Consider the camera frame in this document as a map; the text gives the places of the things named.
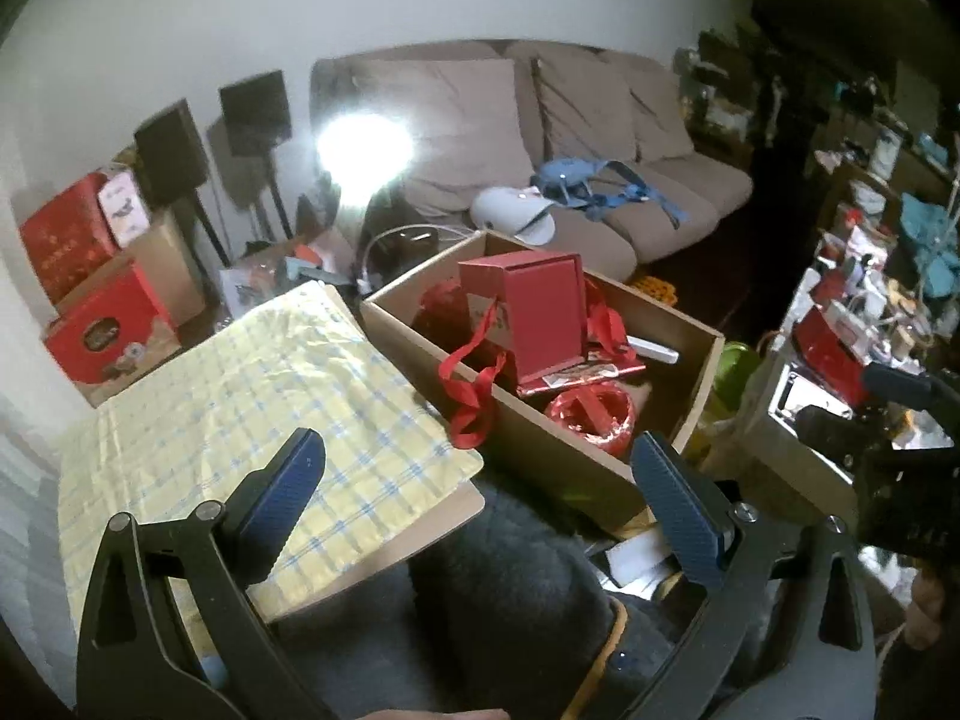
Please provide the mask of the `red box with white label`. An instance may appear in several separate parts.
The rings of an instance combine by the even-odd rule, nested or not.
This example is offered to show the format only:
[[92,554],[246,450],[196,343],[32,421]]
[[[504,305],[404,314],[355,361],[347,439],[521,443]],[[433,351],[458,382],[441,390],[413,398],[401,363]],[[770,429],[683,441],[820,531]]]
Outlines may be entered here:
[[[517,397],[519,383],[579,364],[591,349],[638,356],[622,316],[587,279],[578,255],[516,250],[464,260],[454,278],[467,294],[473,337],[446,353],[438,379],[454,403],[449,436],[459,449],[475,449],[491,434],[496,387]],[[517,398],[546,410],[560,394]]]

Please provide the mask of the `large brown carton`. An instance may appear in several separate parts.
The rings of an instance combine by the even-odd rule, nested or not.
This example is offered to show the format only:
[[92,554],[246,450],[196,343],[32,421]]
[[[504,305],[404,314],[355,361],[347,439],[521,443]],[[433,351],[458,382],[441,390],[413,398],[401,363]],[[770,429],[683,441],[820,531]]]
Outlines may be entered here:
[[57,314],[64,316],[86,294],[103,286],[109,278],[115,277],[124,266],[131,263],[140,268],[146,282],[166,307],[174,327],[182,327],[205,310],[206,299],[199,267],[184,242],[172,211],[161,210],[153,216],[148,231],[112,257],[106,265],[99,266],[93,275],[89,275],[57,302]]

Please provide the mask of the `beige sofa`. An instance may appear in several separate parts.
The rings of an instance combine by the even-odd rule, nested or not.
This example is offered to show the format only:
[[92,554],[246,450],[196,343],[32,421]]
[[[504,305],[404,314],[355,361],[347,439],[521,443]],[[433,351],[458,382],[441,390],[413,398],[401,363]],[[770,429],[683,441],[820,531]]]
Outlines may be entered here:
[[626,205],[602,221],[555,203],[547,249],[625,281],[641,265],[708,238],[747,203],[747,172],[693,145],[680,82],[658,60],[537,41],[466,41],[320,59],[311,122],[370,110],[405,122],[415,156],[374,202],[368,227],[427,223],[472,232],[470,205],[489,187],[530,187],[560,158],[619,160],[688,213],[674,229],[657,206]]

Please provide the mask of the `red gift box with oval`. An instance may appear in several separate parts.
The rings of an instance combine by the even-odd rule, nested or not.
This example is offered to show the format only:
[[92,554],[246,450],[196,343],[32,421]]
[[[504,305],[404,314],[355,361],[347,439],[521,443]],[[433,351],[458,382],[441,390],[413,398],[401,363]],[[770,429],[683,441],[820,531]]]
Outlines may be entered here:
[[69,307],[47,330],[44,344],[93,405],[181,349],[169,312],[136,263],[121,266]]

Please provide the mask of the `small white printed box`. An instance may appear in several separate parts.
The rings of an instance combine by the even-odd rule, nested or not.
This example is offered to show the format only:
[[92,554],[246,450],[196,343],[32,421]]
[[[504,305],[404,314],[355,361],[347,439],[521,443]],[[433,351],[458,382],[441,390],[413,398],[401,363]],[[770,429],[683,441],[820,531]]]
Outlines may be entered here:
[[127,249],[151,226],[148,206],[132,169],[104,171],[98,205],[117,247]]

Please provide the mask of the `yellow plaid tablecloth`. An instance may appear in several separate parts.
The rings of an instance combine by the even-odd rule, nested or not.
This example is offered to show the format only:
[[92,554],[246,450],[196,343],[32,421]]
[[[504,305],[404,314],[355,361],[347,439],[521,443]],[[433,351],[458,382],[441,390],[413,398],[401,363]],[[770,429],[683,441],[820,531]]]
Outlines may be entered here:
[[329,286],[272,299],[167,361],[82,422],[60,457],[68,607],[82,612],[107,519],[179,520],[226,499],[300,427],[325,472],[270,575],[251,590],[268,622],[306,606],[482,470]]

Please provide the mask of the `bright lamp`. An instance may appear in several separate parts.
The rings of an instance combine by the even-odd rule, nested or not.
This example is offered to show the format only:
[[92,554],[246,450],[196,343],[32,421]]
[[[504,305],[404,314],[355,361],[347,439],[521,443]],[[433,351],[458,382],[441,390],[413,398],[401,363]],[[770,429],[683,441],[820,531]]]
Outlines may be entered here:
[[415,156],[405,122],[370,110],[337,115],[314,137],[320,169],[343,206],[364,206],[402,176]]

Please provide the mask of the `red patterned upper gift box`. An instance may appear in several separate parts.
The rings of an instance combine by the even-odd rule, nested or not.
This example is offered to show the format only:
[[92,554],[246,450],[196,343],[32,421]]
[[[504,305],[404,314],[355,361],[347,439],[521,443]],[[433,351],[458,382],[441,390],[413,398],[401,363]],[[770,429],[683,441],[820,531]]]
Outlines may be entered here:
[[106,184],[103,171],[90,172],[20,226],[34,273],[53,304],[119,252],[98,202]]

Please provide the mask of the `red raffia ribbon spool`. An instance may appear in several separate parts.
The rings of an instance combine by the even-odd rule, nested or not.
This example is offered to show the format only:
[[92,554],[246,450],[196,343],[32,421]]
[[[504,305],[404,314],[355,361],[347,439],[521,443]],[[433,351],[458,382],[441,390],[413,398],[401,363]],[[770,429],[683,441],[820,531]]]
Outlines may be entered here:
[[626,388],[604,380],[556,395],[545,416],[587,444],[623,460],[630,450],[638,411]]

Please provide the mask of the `white round device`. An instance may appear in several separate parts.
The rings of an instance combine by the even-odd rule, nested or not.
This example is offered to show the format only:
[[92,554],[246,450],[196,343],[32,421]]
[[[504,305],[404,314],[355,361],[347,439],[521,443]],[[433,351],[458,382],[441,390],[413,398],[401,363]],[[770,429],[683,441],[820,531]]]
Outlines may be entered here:
[[551,209],[535,187],[489,187],[477,193],[469,215],[478,231],[493,231],[527,245],[542,247],[555,238]]

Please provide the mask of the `brown cardboard box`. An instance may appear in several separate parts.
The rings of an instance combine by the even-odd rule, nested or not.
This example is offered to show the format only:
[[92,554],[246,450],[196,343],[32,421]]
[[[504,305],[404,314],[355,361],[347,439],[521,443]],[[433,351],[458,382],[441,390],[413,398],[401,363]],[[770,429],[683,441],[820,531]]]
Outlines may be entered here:
[[477,449],[613,536],[651,518],[628,468],[644,431],[685,449],[721,333],[579,255],[477,232],[361,304],[364,330]]

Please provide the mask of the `cluttered side table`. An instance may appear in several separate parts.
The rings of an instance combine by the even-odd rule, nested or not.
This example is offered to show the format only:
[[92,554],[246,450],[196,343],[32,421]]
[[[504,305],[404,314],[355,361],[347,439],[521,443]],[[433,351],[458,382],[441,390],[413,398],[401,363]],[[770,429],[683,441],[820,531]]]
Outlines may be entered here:
[[895,192],[853,163],[818,177],[827,190],[814,260],[747,383],[734,444],[789,514],[853,522],[854,452],[827,457],[804,444],[800,411],[864,416],[871,364],[934,366],[931,312],[958,293],[957,229],[944,205]]

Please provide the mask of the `dark red paper gift bag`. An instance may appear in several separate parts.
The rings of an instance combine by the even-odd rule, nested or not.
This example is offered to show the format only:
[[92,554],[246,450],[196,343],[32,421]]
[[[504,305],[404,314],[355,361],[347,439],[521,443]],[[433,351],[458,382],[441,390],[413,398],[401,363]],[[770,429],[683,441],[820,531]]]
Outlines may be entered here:
[[433,284],[421,294],[412,328],[448,355],[470,343],[473,328],[469,301],[457,278]]

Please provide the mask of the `red patterned packet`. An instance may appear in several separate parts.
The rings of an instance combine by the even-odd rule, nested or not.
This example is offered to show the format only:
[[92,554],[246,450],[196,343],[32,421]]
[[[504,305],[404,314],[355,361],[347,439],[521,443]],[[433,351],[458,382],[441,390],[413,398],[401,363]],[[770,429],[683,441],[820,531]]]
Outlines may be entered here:
[[516,395],[521,398],[535,398],[559,394],[568,388],[604,382],[604,380],[619,380],[644,371],[646,371],[646,362],[638,356],[633,359],[612,358],[601,348],[591,349],[587,353],[587,358],[579,364],[519,383],[516,387]]

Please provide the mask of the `red and white lint brush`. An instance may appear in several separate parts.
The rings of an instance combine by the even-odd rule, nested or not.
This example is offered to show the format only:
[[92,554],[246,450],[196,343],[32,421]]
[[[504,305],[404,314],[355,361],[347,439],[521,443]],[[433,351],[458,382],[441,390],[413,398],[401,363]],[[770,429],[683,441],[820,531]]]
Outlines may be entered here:
[[667,366],[674,366],[674,364],[679,362],[679,351],[670,348],[670,346],[664,346],[663,344],[647,340],[646,338],[635,337],[635,335],[628,335],[626,341],[628,341],[630,348],[635,351],[636,355],[641,356],[641,358],[662,362],[662,364],[667,364]]

